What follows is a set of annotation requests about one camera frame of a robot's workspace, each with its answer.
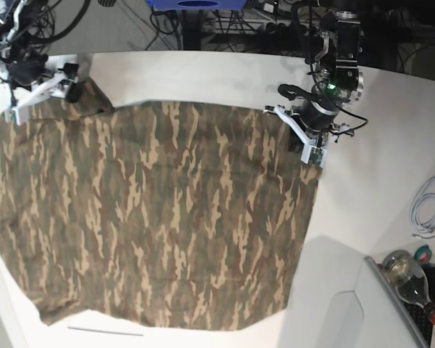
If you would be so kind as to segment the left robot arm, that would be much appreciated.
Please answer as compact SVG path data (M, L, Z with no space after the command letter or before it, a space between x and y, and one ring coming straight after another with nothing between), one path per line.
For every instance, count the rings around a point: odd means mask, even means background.
M330 135L353 137L369 120L347 110L363 94L364 77L358 65L359 13L354 1L295 1L291 16L313 86L281 84L278 93L303 103L289 115L302 135L319 150Z

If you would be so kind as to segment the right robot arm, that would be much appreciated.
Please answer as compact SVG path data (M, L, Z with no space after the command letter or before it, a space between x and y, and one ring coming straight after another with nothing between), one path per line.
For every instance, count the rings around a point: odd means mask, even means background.
M56 33L56 1L14 1L0 24L0 66L7 73L10 92L16 88L66 95L77 82L75 63L55 71L46 67L46 49L66 37L86 14L90 1L80 1L80 11L61 32Z

